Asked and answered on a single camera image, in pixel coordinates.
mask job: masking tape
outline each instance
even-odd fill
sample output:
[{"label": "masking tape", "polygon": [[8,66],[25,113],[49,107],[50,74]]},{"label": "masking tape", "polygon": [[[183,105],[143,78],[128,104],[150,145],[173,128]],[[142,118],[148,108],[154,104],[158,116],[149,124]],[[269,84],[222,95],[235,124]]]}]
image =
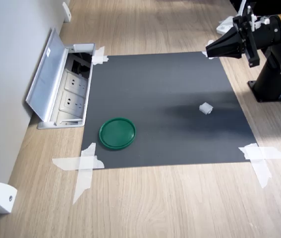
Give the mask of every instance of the masking tape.
[{"label": "masking tape", "polygon": [[109,58],[104,55],[105,47],[100,47],[98,50],[95,50],[94,55],[92,56],[93,65],[103,64],[103,62],[109,61]]},{"label": "masking tape", "polygon": [[264,188],[272,174],[266,160],[281,159],[281,152],[275,147],[259,147],[257,143],[239,147],[244,153],[245,159],[250,160],[261,188]]},{"label": "masking tape", "polygon": [[96,143],[81,151],[81,157],[52,159],[52,162],[64,171],[78,170],[73,204],[82,193],[91,187],[93,169],[103,169],[104,164],[95,156]]}]

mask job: dark gray mat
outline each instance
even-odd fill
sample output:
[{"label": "dark gray mat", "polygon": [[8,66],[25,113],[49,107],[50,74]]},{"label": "dark gray mat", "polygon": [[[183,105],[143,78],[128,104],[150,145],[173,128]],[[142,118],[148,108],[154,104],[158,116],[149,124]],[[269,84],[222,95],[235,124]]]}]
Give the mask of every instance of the dark gray mat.
[{"label": "dark gray mat", "polygon": [[[199,105],[214,109],[204,115]],[[104,122],[134,122],[134,142],[106,149]],[[109,56],[93,68],[82,150],[96,142],[105,168],[245,162],[243,147],[256,140],[219,59],[201,52]]]}]

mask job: green plastic lid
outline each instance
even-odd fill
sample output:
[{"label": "green plastic lid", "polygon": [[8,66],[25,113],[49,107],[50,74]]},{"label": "green plastic lid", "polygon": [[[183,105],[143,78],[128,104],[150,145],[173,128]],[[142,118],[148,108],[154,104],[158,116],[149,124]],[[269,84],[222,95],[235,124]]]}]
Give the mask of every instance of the green plastic lid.
[{"label": "green plastic lid", "polygon": [[105,122],[99,132],[100,141],[112,150],[130,145],[136,136],[135,125],[126,118],[113,118]]}]

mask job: power socket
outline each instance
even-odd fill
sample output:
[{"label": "power socket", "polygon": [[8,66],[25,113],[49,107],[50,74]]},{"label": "power socket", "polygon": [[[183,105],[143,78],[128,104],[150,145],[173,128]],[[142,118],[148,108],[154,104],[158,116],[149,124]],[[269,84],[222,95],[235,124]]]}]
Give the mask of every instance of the power socket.
[{"label": "power socket", "polygon": [[69,92],[85,97],[87,91],[87,81],[84,78],[80,78],[68,72],[64,88]]},{"label": "power socket", "polygon": [[75,95],[74,93],[64,91],[59,109],[62,112],[83,118],[84,98]]}]

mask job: wooden table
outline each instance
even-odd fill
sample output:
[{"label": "wooden table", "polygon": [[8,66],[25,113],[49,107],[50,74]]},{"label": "wooden table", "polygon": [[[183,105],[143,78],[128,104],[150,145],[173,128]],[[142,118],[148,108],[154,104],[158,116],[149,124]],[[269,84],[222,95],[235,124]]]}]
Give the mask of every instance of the wooden table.
[{"label": "wooden table", "polygon": [[[72,0],[70,9],[64,43],[95,42],[107,55],[202,51],[219,37],[218,21],[235,14],[228,0]],[[281,103],[258,104],[246,84],[264,58],[253,69],[245,58],[221,62],[259,145],[281,150]],[[51,159],[79,156],[83,128],[37,130],[37,122],[9,180],[18,195],[0,216],[0,237],[281,237],[281,160],[267,161],[264,189],[250,163],[94,171],[72,205],[77,171]]]}]

